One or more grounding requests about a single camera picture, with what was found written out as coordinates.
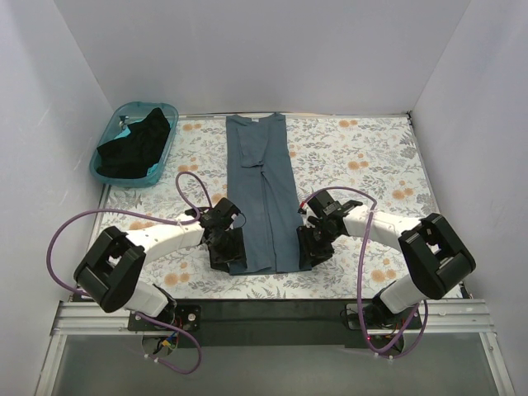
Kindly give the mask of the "blue-grey t shirt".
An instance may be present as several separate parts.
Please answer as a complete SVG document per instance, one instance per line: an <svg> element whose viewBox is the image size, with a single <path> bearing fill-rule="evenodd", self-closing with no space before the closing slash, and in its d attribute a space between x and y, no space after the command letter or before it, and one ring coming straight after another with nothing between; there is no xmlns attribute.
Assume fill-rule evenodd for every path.
<svg viewBox="0 0 528 396"><path fill-rule="evenodd" d="M245 262L231 276L310 271L300 262L303 224L291 167L285 116L226 118L228 199L245 215Z"/></svg>

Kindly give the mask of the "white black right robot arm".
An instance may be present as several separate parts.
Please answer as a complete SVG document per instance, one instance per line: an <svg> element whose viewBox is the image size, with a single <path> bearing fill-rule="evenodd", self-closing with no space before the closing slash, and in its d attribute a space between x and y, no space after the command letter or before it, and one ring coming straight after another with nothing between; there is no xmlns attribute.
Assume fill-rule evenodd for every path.
<svg viewBox="0 0 528 396"><path fill-rule="evenodd" d="M442 299L476 268L476 261L446 218L437 213L410 218L375 212L356 200L342 204L320 191L301 204L307 223L297 228L299 264L315 267L334 254L341 236L361 237L403 254L408 274L359 308L368 326L391 328L425 299Z"/></svg>

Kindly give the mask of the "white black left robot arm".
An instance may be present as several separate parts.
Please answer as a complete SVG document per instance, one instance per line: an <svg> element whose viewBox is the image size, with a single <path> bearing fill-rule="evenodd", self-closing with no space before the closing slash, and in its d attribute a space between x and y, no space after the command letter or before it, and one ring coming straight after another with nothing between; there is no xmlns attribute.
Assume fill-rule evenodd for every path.
<svg viewBox="0 0 528 396"><path fill-rule="evenodd" d="M156 329L168 329L175 322L177 302L162 288L139 279L144 265L201 244L216 271L229 272L236 262L244 265L243 230L232 226L241 214L223 198L212 208L189 209L168 224L129 232L108 227L88 249L73 278L104 312L140 312Z"/></svg>

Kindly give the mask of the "floral table mat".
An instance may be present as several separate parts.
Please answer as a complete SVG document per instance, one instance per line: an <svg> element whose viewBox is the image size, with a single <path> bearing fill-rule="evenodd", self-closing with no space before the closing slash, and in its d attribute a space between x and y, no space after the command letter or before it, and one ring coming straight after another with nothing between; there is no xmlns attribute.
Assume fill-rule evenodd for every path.
<svg viewBox="0 0 528 396"><path fill-rule="evenodd" d="M339 201L358 200L394 215L436 211L411 125L406 117L288 116L287 141L297 195L329 187ZM142 229L147 214L170 218L190 203L217 202L228 190L225 119L182 117L160 181L150 188L108 187L95 229ZM312 271L230 276L214 271L204 247L151 262L141 278L177 299L342 299L374 296L404 276L400 252L359 238L339 238L331 260Z"/></svg>

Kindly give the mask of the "teal cloth in bin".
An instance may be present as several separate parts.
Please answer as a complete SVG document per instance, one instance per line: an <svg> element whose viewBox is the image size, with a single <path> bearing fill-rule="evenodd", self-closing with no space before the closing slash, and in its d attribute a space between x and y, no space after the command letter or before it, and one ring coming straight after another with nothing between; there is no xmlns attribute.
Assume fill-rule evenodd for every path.
<svg viewBox="0 0 528 396"><path fill-rule="evenodd" d="M163 167L159 163L155 163L147 169L145 174L146 177L153 177L163 170Z"/></svg>

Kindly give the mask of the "black t shirt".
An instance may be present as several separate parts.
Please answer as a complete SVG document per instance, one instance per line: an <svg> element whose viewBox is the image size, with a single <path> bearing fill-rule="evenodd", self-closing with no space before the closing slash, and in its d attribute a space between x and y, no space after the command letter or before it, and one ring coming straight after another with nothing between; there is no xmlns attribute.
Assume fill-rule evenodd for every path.
<svg viewBox="0 0 528 396"><path fill-rule="evenodd" d="M129 124L121 137L97 147L101 159L98 174L109 178L138 179L159 163L171 130L159 107L141 121Z"/></svg>

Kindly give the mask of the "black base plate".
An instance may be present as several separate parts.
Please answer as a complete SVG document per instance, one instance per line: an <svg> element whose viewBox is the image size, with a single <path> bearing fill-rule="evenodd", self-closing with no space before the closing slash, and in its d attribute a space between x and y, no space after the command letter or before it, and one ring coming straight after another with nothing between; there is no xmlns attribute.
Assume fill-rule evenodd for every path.
<svg viewBox="0 0 528 396"><path fill-rule="evenodd" d="M353 299L182 299L171 317L202 347L334 345L366 349Z"/></svg>

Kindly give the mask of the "aluminium frame rail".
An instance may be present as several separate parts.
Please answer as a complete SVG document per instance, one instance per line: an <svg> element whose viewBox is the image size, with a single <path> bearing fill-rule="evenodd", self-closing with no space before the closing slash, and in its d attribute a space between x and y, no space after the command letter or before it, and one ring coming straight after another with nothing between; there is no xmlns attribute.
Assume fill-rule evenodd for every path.
<svg viewBox="0 0 528 396"><path fill-rule="evenodd" d="M420 314L428 312L426 332L430 333L481 333L495 332L496 328L488 306L481 299L443 299L431 301L428 308L419 309ZM160 328L134 330L130 321L135 316L126 311L104 313L93 302L71 302L59 304L51 328L51 335L154 335L163 333Z"/></svg>

